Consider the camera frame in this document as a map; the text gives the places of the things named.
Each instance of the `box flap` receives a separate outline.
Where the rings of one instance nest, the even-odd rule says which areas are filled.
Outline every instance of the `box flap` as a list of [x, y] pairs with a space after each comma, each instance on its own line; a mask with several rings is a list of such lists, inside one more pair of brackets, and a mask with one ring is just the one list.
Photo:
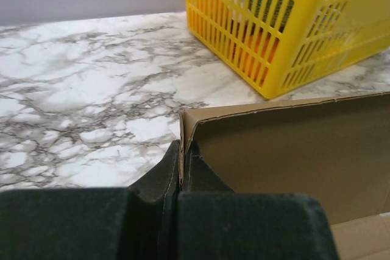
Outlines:
[[303, 192], [347, 222], [390, 211], [389, 117], [390, 93], [188, 110], [182, 160], [196, 140], [236, 192]]
[[389, 260], [389, 216], [370, 216], [334, 225], [332, 229], [342, 260]]
[[180, 113], [180, 164], [179, 164], [179, 179], [182, 183], [183, 178], [183, 164], [184, 154], [188, 150], [191, 141], [193, 140], [196, 126], [206, 121], [215, 119], [222, 119], [229, 116], [245, 115], [249, 113], [255, 113], [257, 111], [263, 111], [267, 109], [283, 108], [283, 107], [296, 107], [306, 104], [316, 104], [326, 102], [330, 100], [343, 99], [345, 97], [324, 97], [317, 99], [306, 100], [283, 100], [278, 102], [269, 102], [264, 104], [249, 104], [249, 105], [235, 105], [226, 107], [211, 107], [194, 110], [184, 110]]

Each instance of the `basket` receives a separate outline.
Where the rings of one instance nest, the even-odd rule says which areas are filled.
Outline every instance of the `basket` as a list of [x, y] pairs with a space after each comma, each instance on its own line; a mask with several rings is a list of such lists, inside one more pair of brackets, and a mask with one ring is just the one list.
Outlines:
[[390, 0], [186, 0], [190, 31], [267, 99], [390, 46]]

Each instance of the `cardboard edge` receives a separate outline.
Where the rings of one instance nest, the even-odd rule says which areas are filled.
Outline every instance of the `cardboard edge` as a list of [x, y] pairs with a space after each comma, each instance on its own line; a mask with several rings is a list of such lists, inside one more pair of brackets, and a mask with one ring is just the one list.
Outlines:
[[283, 100], [277, 102], [267, 102], [263, 104], [234, 105], [227, 107], [213, 107], [195, 110], [184, 110], [180, 112], [180, 161], [179, 161], [179, 182], [183, 183], [184, 177], [184, 157], [194, 138], [195, 131], [199, 124], [209, 121], [225, 119], [247, 114], [255, 114], [262, 111], [281, 110], [286, 108], [314, 106], [339, 100], [362, 99], [365, 97], [383, 96], [390, 92], [379, 92], [370, 94], [354, 94], [339, 97], [320, 97], [304, 100]]
[[[380, 92], [380, 93], [363, 94], [363, 95], [357, 94], [357, 95], [340, 96], [340, 97], [321, 97], [321, 98], [304, 99], [304, 100], [283, 100], [279, 102], [268, 102], [265, 104], [250, 104], [250, 105], [242, 105], [242, 106], [228, 106], [228, 107], [204, 108], [204, 109], [196, 109], [196, 110], [185, 110], [182, 113], [185, 114], [186, 121], [187, 120], [191, 121], [191, 125], [186, 125], [186, 122], [183, 125], [185, 128], [187, 128], [186, 129], [187, 133], [184, 133], [185, 135], [183, 136], [185, 139], [184, 154], [187, 153], [190, 147], [197, 126], [199, 124], [204, 124], [209, 121], [220, 120], [220, 119], [225, 119], [225, 118], [235, 117], [235, 116], [244, 116], [247, 114], [255, 114], [263, 111], [282, 110], [287, 108], [321, 105], [330, 102], [337, 102], [340, 100], [364, 99], [366, 97], [383, 96], [385, 94], [390, 94], [390, 92]], [[248, 110], [248, 106], [253, 106], [253, 109]], [[218, 109], [227, 109], [228, 111], [225, 111], [225, 113], [221, 115], [210, 116], [209, 118], [199, 119], [199, 117], [207, 116], [207, 114], [215, 112], [215, 110]]]
[[387, 254], [390, 250], [388, 242], [390, 234], [386, 228], [386, 221], [386, 216], [373, 215], [332, 225], [331, 231], [340, 258], [351, 260], [388, 259], [374, 256], [383, 252]]
[[389, 187], [388, 187], [388, 195], [386, 196], [383, 204], [382, 204], [382, 207], [381, 207], [381, 210], [380, 210], [380, 213], [381, 214], [389, 214], [390, 215], [390, 182], [389, 182]]

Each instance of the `basket slot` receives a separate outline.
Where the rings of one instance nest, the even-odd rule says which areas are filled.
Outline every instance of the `basket slot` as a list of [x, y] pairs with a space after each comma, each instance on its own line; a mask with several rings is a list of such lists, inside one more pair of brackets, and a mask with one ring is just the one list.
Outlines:
[[264, 23], [267, 23], [267, 19], [268, 19], [268, 16], [269, 16], [269, 11], [274, 8], [274, 7], [271, 7], [272, 3], [274, 3], [275, 5], [273, 5], [274, 7], [276, 6], [276, 2], [272, 2], [272, 0], [267, 0], [266, 2], [266, 5], [264, 5], [265, 7], [265, 10], [263, 13], [261, 13], [260, 15], [263, 16], [263, 22]]
[[326, 42], [326, 39], [320, 41], [320, 43], [319, 43], [319, 45], [318, 45], [318, 48], [317, 48], [317, 50], [316, 50], [317, 52], [319, 52], [319, 51], [321, 50], [321, 48], [322, 48], [322, 46], [324, 45], [325, 42]]
[[295, 70], [295, 71], [291, 74], [291, 76], [290, 76], [290, 78], [289, 78], [289, 81], [288, 81], [287, 84], [286, 84], [286, 87], [290, 87], [290, 86], [293, 84], [293, 80], [294, 80], [296, 74], [297, 74], [297, 71]]
[[315, 41], [315, 44], [312, 48], [312, 50], [310, 51], [307, 59], [306, 59], [306, 62], [309, 62], [309, 61], [312, 61], [312, 60], [315, 60], [316, 56], [317, 56], [317, 52], [319, 50], [319, 47], [322, 46], [322, 44], [324, 43], [324, 40], [317, 40]]
[[339, 60], [339, 54], [336, 56], [331, 56], [330, 58], [326, 59], [324, 64], [321, 67], [318, 67], [318, 70], [316, 72], [317, 76], [322, 76], [329, 72], [329, 68], [334, 65]]
[[303, 73], [303, 70], [304, 70], [305, 68], [300, 68], [300, 69], [298, 69], [297, 71], [296, 71], [296, 75], [295, 75], [295, 77], [292, 79], [292, 82], [291, 82], [291, 86], [294, 86], [296, 83], [298, 83], [299, 82], [299, 80], [300, 80], [300, 78], [301, 78], [301, 75], [302, 75], [302, 73]]
[[313, 56], [313, 52], [314, 52], [314, 50], [316, 50], [319, 43], [320, 43], [320, 40], [313, 42], [313, 46], [312, 46], [311, 50], [308, 51], [308, 55], [306, 57], [306, 60], [304, 60], [305, 63], [309, 62], [309, 60], [311, 60], [311, 57]]
[[317, 21], [317, 28], [315, 30], [314, 35], [318, 35], [318, 33], [324, 33], [325, 30], [321, 31], [323, 25], [327, 26], [327, 23], [329, 22], [329, 19], [332, 14], [334, 14], [336, 8], [333, 8], [333, 4], [331, 4], [326, 9], [323, 9], [322, 15], [320, 17], [321, 21]]
[[333, 72], [340, 70], [342, 66], [345, 64], [345, 60], [348, 56], [348, 52], [343, 52], [338, 54], [332, 63], [329, 64], [327, 68], [327, 72]]
[[248, 46], [244, 46], [243, 51], [239, 50], [242, 64], [240, 70], [260, 86], [266, 78], [268, 65], [272, 62], [278, 42], [278, 38], [270, 33], [265, 34], [261, 28], [258, 28], [254, 37], [250, 37], [250, 41], [247, 42]]
[[321, 15], [321, 11], [322, 11], [323, 9], [324, 9], [324, 8], [321, 8], [320, 11], [319, 11], [319, 13], [317, 14], [316, 19], [314, 20], [313, 24], [311, 25], [311, 28], [310, 28], [309, 33], [308, 33], [308, 35], [307, 35], [307, 38], [309, 38], [309, 37], [311, 36], [311, 33], [313, 33], [314, 27], [316, 26], [316, 24], [317, 24], [317, 22], [318, 22], [318, 19], [319, 19], [320, 15]]
[[337, 23], [337, 20], [339, 19], [339, 17], [341, 16], [341, 13], [344, 11], [345, 7], [347, 6], [347, 1], [345, 3], [342, 4], [341, 8], [339, 9], [339, 11], [336, 13], [336, 17], [335, 17], [335, 21], [333, 23], [333, 25], [331, 26], [331, 28], [334, 27], [334, 25]]
[[247, 42], [248, 40], [246, 39], [246, 31], [248, 30], [248, 26], [247, 26], [247, 23], [248, 23], [248, 20], [246, 18], [244, 18], [243, 22], [240, 24], [239, 26], [239, 30], [238, 30], [238, 40], [242, 40], [242, 42], [238, 42], [238, 44], [236, 45], [236, 48], [235, 48], [235, 51], [233, 53], [233, 64], [235, 67], [237, 68], [240, 68], [242, 67], [240, 65], [240, 57], [241, 57], [241, 54], [237, 54], [237, 52], [241, 52], [241, 50], [243, 49], [243, 47], [245, 45], [247, 45]]
[[308, 72], [309, 68], [310, 68], [310, 67], [307, 66], [307, 67], [304, 67], [304, 68], [302, 69], [302, 73], [301, 73], [299, 79], [297, 79], [296, 83], [301, 83], [303, 80], [305, 80], [305, 76], [306, 76], [306, 73]]
[[218, 4], [217, 2], [218, 0], [208, 0], [206, 3], [207, 15], [210, 18], [210, 20], [207, 21], [206, 40], [212, 46], [215, 45], [215, 33], [213, 33], [213, 31], [215, 30], [215, 22], [216, 22], [215, 9]]
[[315, 54], [313, 54], [313, 60], [315, 60], [316, 56], [326, 55], [326, 52], [328, 52], [327, 50], [329, 49], [329, 46], [331, 45], [332, 42], [337, 40], [337, 38], [338, 38], [338, 35], [325, 38], [324, 42], [322, 44], [320, 44], [319, 48], [317, 49], [317, 52], [315, 52]]
[[302, 82], [306, 82], [311, 77], [311, 73], [313, 72], [314, 67], [315, 64], [308, 66], [308, 71], [303, 76]]
[[307, 54], [309, 53], [309, 51], [311, 50], [312, 46], [313, 46], [313, 42], [310, 42], [309, 45], [307, 46], [305, 52], [302, 54], [302, 58], [299, 61], [300, 65], [305, 63], [305, 58], [306, 58]]
[[212, 3], [210, 3], [211, 7], [210, 10], [213, 12], [213, 22], [210, 24], [211, 32], [210, 32], [210, 43], [213, 47], [216, 47], [218, 44], [218, 11], [219, 6], [222, 4], [220, 0], [214, 0]]
[[[251, 3], [250, 3], [250, 0], [246, 0], [245, 1], [245, 7], [248, 7], [249, 10], [251, 9]], [[255, 18], [250, 18], [248, 21], [247, 21], [247, 24], [243, 30], [243, 35], [241, 37], [241, 35], [239, 36], [240, 40], [243, 40], [243, 46], [244, 47], [250, 47], [249, 49], [250, 50], [254, 50], [255, 48], [255, 44], [254, 42], [252, 42], [251, 46], [249, 46], [249, 40], [250, 40], [250, 36], [253, 36], [254, 40], [257, 40], [258, 38], [258, 34], [260, 33], [260, 26], [258, 24], [258, 20], [255, 19]]]
[[300, 59], [300, 56], [303, 54], [303, 52], [305, 52], [306, 46], [307, 46], [306, 44], [303, 44], [302, 47], [299, 49], [299, 53], [298, 53], [297, 57], [295, 58], [294, 63], [292, 64], [292, 67], [299, 65], [298, 60]]
[[290, 77], [291, 73], [287, 73], [286, 77], [285, 77], [285, 80], [283, 81], [282, 83], [282, 88], [286, 88], [287, 87], [287, 83], [289, 81], [289, 77]]
[[332, 22], [336, 22], [335, 16], [340, 14], [340, 11], [339, 11], [340, 5], [341, 5], [340, 3], [337, 3], [335, 8], [329, 13], [329, 18], [324, 25], [322, 33], [327, 32], [333, 28], [334, 23], [332, 23]]
[[284, 13], [283, 17], [281, 18], [281, 19], [285, 19], [286, 20], [285, 24], [283, 25], [283, 23], [281, 23], [279, 25], [279, 28], [278, 28], [278, 31], [281, 32], [281, 33], [283, 33], [283, 30], [284, 30], [285, 26], [287, 26], [287, 24], [288, 24], [288, 20], [289, 20], [290, 14], [291, 14], [291, 12], [292, 12], [292, 10], [294, 8], [294, 4], [295, 4], [295, 2], [293, 0], [289, 0], [288, 3], [287, 3], [287, 8], [285, 10], [285, 13]]
[[330, 62], [331, 58], [327, 58], [325, 60], [315, 63], [311, 76], [309, 76], [308, 78], [316, 79], [317, 77], [324, 75], [325, 69]]
[[210, 31], [211, 31], [211, 19], [214, 18], [213, 12], [211, 10], [211, 3], [214, 2], [213, 0], [207, 0], [207, 2], [204, 4], [205, 5], [205, 10], [206, 10], [206, 15], [208, 18], [205, 20], [205, 33], [204, 37], [206, 39], [206, 42], [211, 44], [210, 40]]
[[228, 58], [229, 47], [231, 39], [229, 38], [229, 32], [232, 25], [229, 8], [224, 5], [224, 8], [221, 10], [221, 19], [222, 25], [226, 28], [221, 31], [221, 40], [219, 42], [218, 50], [221, 52], [222, 56]]
[[390, 33], [390, 20], [386, 19], [371, 26], [362, 28], [359, 35], [356, 37], [356, 42], [365, 43], [368, 40], [380, 38]]
[[273, 14], [272, 14], [272, 18], [271, 18], [271, 27], [275, 27], [276, 23], [280, 23], [281, 22], [281, 19], [278, 18], [279, 16], [279, 13], [285, 9], [286, 7], [286, 2], [283, 3], [283, 0], [277, 0], [275, 1], [275, 9], [273, 10]]
[[338, 44], [340, 40], [343, 38], [345, 33], [337, 33], [335, 36], [330, 37], [326, 43], [326, 45], [323, 47], [321, 54], [325, 55], [327, 54], [332, 48], [335, 47], [335, 44]]
[[[241, 8], [241, 2], [242, 0], [229, 0], [229, 6], [232, 10], [232, 22], [228, 27], [230, 27], [230, 33], [237, 37], [238, 29], [239, 29], [239, 23], [245, 23], [245, 20], [243, 20], [243, 9]], [[231, 42], [229, 44], [229, 53], [227, 58], [231, 61], [233, 61], [234, 54], [235, 54], [235, 48], [237, 46], [237, 42], [234, 39], [231, 39]]]
[[217, 23], [222, 24], [223, 30], [217, 31], [216, 36], [216, 50], [218, 52], [223, 52], [225, 49], [225, 41], [226, 41], [226, 27], [227, 27], [227, 21], [229, 17], [229, 11], [225, 4], [223, 4], [222, 0], [219, 0], [221, 2], [221, 5], [218, 7], [217, 10]]

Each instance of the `countertop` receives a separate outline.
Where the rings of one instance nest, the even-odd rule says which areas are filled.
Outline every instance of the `countertop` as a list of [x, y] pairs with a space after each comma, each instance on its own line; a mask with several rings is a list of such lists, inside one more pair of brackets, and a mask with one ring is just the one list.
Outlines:
[[[390, 50], [278, 99], [390, 90]], [[184, 13], [0, 27], [0, 190], [126, 186], [186, 108], [264, 100]]]

